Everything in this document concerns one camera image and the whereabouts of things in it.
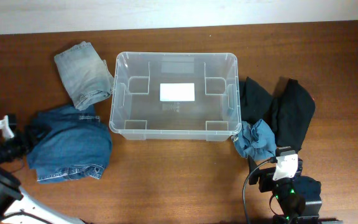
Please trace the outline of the dark blue jeans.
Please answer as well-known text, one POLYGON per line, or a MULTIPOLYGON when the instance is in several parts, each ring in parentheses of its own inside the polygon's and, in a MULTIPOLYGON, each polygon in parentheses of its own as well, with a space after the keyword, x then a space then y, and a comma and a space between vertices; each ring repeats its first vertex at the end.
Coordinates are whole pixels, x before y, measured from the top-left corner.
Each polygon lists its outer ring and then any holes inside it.
POLYGON ((36 171, 38 183, 102 177, 109 165, 112 140, 94 106, 81 111, 66 105, 39 112, 31 123, 50 128, 27 155, 28 166, 36 171))

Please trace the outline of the black garment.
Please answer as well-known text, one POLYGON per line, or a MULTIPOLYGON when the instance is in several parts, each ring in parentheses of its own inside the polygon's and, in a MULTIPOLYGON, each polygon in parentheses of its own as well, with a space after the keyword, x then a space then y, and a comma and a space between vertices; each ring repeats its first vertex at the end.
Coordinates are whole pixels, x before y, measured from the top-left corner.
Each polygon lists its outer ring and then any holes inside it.
POLYGON ((276 145, 290 146, 299 152, 315 109, 314 99, 309 92, 297 80, 289 79, 282 95, 272 103, 270 127, 276 145))
POLYGON ((241 119, 255 124, 269 112, 273 96, 255 80, 239 82, 241 119))

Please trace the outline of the light blue jeans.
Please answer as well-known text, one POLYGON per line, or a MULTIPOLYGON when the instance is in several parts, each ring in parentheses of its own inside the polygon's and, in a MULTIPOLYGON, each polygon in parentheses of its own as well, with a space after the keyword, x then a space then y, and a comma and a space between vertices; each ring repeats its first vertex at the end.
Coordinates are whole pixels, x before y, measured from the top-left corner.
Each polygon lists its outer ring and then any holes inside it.
POLYGON ((83 41, 53 59, 76 109, 83 111, 112 95, 114 77, 91 43, 83 41))

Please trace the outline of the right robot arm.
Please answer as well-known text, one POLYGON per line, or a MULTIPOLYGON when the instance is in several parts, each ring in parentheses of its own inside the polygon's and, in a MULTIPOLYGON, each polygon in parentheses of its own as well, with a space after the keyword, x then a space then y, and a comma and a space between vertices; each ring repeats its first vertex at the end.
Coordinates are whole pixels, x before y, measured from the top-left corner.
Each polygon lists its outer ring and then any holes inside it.
POLYGON ((301 174, 303 161, 298 159, 297 170, 293 177, 284 177, 274 180, 276 168, 261 167, 268 162, 277 162, 276 158, 256 164, 252 158, 248 158, 249 175, 244 181, 242 191, 246 191, 247 185, 259 185, 261 193, 270 192, 270 201, 276 200, 282 213, 274 213, 272 223, 342 223, 337 218, 320 218, 319 211, 323 201, 321 199, 321 182, 301 174))

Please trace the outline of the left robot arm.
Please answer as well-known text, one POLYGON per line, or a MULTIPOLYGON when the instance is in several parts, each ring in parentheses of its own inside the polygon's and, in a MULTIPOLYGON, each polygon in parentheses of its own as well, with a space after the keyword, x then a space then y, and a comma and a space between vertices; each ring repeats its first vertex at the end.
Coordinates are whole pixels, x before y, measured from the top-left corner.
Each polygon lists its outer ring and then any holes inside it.
MULTIPOLYGON (((23 132, 16 131, 13 138, 0 141, 0 165, 27 155, 49 132, 47 126, 29 125, 23 132)), ((0 223, 79 224, 84 221, 59 213, 31 197, 12 172, 0 167, 0 223)))

